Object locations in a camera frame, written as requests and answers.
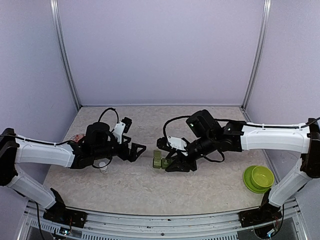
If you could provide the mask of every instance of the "metal frame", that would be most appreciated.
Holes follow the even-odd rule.
[[[238,232],[258,228],[268,223],[242,228],[238,212],[240,210],[183,216],[144,216],[104,213],[86,210],[87,222],[84,228],[72,228],[70,239],[77,240],[226,240],[238,239]],[[292,218],[300,240],[307,240],[304,221],[295,199],[285,204],[284,218]],[[50,222],[40,217],[43,231],[54,233],[69,226]],[[17,240],[25,240],[30,227],[38,227],[37,208],[29,202],[24,212]]]
[[[50,5],[51,5],[53,23],[54,23],[58,43],[59,43],[59,49],[60,49],[61,58],[63,61],[67,83],[71,91],[74,105],[77,111],[79,111],[82,106],[81,106],[77,89],[71,74],[71,69],[70,69],[70,65],[67,57],[67,51],[66,51],[66,46],[64,42],[64,36],[63,36],[63,31],[62,31],[62,26],[60,21],[60,15],[59,15],[58,0],[50,0]]]
[[[262,56],[262,51],[264,48],[266,33],[267,33],[270,9],[271,9],[271,0],[264,0],[264,8],[263,8],[262,22],[261,22],[261,27],[260,27],[260,34],[259,34],[259,38],[258,38],[258,45],[257,45],[255,56],[254,56],[254,62],[253,62],[253,67],[252,67],[251,74],[250,74],[249,84],[246,89],[244,100],[243,100],[243,103],[241,106],[244,110],[248,106],[248,103],[249,103],[249,100],[250,100],[250,97],[252,95],[252,91],[254,88],[254,84],[256,81],[256,77],[257,77],[257,73],[258,73],[258,69],[259,69],[259,64],[260,64],[260,60],[261,60],[261,56]]]
[[[154,104],[147,104],[147,103],[139,103],[139,104],[108,104],[108,105],[82,105],[84,108],[95,108],[95,107],[150,107],[150,106],[164,106],[164,107],[174,107],[174,106],[190,106],[190,107],[233,107],[233,108],[239,108],[239,105],[223,105],[223,104],[175,104],[175,103],[168,103],[168,104],[163,104],[163,103],[154,103]]]

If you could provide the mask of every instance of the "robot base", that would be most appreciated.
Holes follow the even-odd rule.
[[[50,190],[55,196],[55,204],[44,212],[43,218],[58,224],[83,229],[87,220],[87,213],[84,211],[67,209],[59,193],[53,188]]]
[[[243,228],[272,222],[276,220],[276,217],[281,219],[282,214],[280,211],[263,211],[261,208],[257,208],[239,212],[239,218]]]

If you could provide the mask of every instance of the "green bowl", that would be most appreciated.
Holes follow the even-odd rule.
[[[266,191],[268,191],[268,188],[266,189],[258,189],[255,186],[253,186],[253,184],[251,183],[251,175],[252,175],[252,171],[253,169],[257,167],[255,165],[248,167],[244,173],[243,173],[243,181],[244,184],[246,185],[246,187],[251,191],[254,192],[256,194],[264,194]]]
[[[275,182],[272,171],[265,166],[256,166],[251,172],[251,183],[256,189],[269,189]]]

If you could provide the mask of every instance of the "green plate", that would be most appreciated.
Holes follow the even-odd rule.
[[[253,169],[255,167],[256,167],[255,165],[250,166],[244,171],[244,173],[243,173],[243,181],[244,181],[244,184],[246,185],[246,187],[251,192],[254,192],[256,194],[264,194],[266,191],[269,190],[269,187],[266,188],[266,189],[258,189],[255,186],[253,186],[253,184],[251,183],[251,174],[252,174],[252,171],[253,171]]]

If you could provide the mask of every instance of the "black joint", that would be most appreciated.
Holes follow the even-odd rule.
[[[197,138],[205,137],[209,130],[217,133],[222,129],[220,124],[205,109],[195,112],[185,122]]]
[[[129,156],[129,162],[135,162],[137,158],[147,149],[147,146],[141,145],[138,143],[132,143],[131,144],[131,150],[130,150],[130,156]]]
[[[101,145],[108,141],[110,126],[104,122],[95,122],[86,128],[84,142],[86,145]]]
[[[2,134],[15,136],[15,131],[12,128],[7,128]],[[16,143],[14,137],[0,137],[0,186],[6,186],[14,176],[18,176],[15,168],[18,147],[19,144]]]
[[[122,135],[122,144],[127,145],[131,142],[131,137]]]
[[[268,223],[276,218],[280,219],[282,217],[280,207],[273,206],[269,203],[270,191],[271,189],[263,195],[259,208],[239,212],[239,218],[243,228]]]
[[[50,190],[55,196],[55,204],[44,212],[43,218],[67,226],[84,228],[87,220],[87,213],[66,208],[60,194],[53,188]]]
[[[168,146],[168,142],[165,137],[158,138],[158,140],[156,141],[156,147],[167,152],[170,152],[172,150],[172,148]]]
[[[187,139],[185,139],[184,137],[181,138],[181,139],[182,139],[183,141],[185,141],[187,145],[190,144],[190,142],[189,142]]]
[[[132,124],[132,120],[130,118],[128,118],[128,117],[124,117],[124,119],[122,119],[121,122],[123,122],[125,124],[123,133],[124,134],[128,133],[128,131],[129,131],[130,127],[131,127],[131,124]]]
[[[166,172],[184,172],[188,173],[190,171],[197,170],[196,160],[186,161],[186,157],[179,152],[175,160],[165,169]]]
[[[308,123],[313,122],[314,118],[309,118]],[[310,138],[309,151],[302,154],[302,165],[300,170],[305,172],[310,178],[320,178],[320,129],[317,122],[309,126]]]
[[[223,128],[223,137],[221,141],[222,151],[242,152],[241,136],[244,121],[230,121]]]

